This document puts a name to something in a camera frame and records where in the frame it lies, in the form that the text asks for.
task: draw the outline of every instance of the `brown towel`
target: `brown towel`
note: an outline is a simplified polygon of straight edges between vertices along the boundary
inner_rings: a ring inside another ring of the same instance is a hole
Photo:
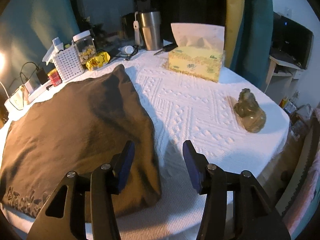
[[[12,122],[0,170],[0,200],[31,217],[68,171],[84,174],[135,142],[125,189],[113,195],[117,216],[154,205],[161,196],[153,123],[124,71],[67,84]],[[86,194],[86,221],[90,222]]]

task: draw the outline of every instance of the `white textured tablecloth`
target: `white textured tablecloth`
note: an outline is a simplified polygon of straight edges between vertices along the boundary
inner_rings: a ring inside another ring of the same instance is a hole
[[[167,53],[159,56],[153,56],[153,53],[141,51],[130,61],[118,60],[97,71],[86,71],[72,80],[95,78],[124,64],[141,104],[155,126],[162,198],[154,207],[117,219],[123,240],[161,239],[188,229],[197,231],[206,196],[197,195],[191,186],[182,158],[185,140],[191,140],[197,152],[225,171],[249,170],[258,177],[282,149],[289,127],[289,118],[279,106],[231,70],[222,68],[219,83],[214,83],[168,71],[162,68]],[[33,103],[50,99],[64,85],[45,91]],[[233,111],[243,88],[251,89],[267,114],[265,127],[257,134],[248,133]],[[28,108],[10,113],[9,118],[18,119]],[[10,121],[0,131],[0,161],[9,125]],[[6,215],[16,227],[29,231],[31,218],[11,209]],[[87,238],[92,239],[90,224],[86,229]]]

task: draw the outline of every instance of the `white plastic basket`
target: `white plastic basket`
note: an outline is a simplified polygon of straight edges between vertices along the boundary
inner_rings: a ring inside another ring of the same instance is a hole
[[[84,72],[74,45],[57,54],[53,63],[64,83]]]

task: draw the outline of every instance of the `yellow curtain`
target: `yellow curtain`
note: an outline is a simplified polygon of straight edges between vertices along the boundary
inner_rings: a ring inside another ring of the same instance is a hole
[[[244,0],[227,0],[226,31],[224,49],[226,51],[225,67],[229,68],[235,50],[239,28],[244,10]]]

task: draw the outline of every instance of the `blue gripper pad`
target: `blue gripper pad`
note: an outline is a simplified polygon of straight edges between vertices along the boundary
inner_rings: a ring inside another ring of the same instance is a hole
[[[127,141],[116,162],[116,165],[113,168],[113,174],[118,179],[119,193],[124,189],[125,184],[127,183],[134,158],[134,152],[134,142]]]
[[[193,188],[198,194],[203,194],[203,183],[206,180],[206,167],[209,164],[206,157],[196,152],[190,140],[183,143],[182,154]]]

